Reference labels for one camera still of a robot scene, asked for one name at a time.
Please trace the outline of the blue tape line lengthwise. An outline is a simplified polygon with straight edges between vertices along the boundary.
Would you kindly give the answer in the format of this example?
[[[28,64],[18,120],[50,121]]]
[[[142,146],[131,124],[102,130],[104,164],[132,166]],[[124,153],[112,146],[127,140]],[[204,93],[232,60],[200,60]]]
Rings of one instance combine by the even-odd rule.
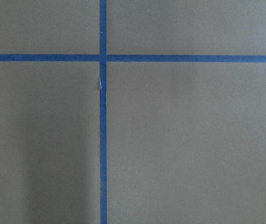
[[[100,223],[107,223],[107,2],[99,2]]]

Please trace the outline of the blue tape line crosswise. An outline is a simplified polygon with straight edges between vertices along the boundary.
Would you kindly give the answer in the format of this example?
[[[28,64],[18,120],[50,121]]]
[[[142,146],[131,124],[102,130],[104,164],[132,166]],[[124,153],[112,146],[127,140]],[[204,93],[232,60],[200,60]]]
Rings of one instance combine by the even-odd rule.
[[[202,62],[266,63],[266,56],[239,55],[89,55],[89,54],[0,54],[0,62]]]

